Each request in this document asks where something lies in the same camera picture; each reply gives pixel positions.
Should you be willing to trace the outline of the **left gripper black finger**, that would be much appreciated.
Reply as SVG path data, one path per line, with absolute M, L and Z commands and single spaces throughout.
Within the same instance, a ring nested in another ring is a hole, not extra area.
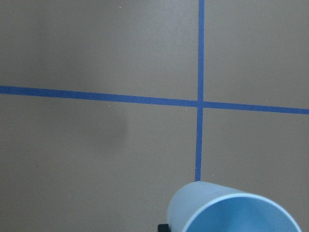
M 168 224 L 159 224 L 158 232 L 171 232 Z

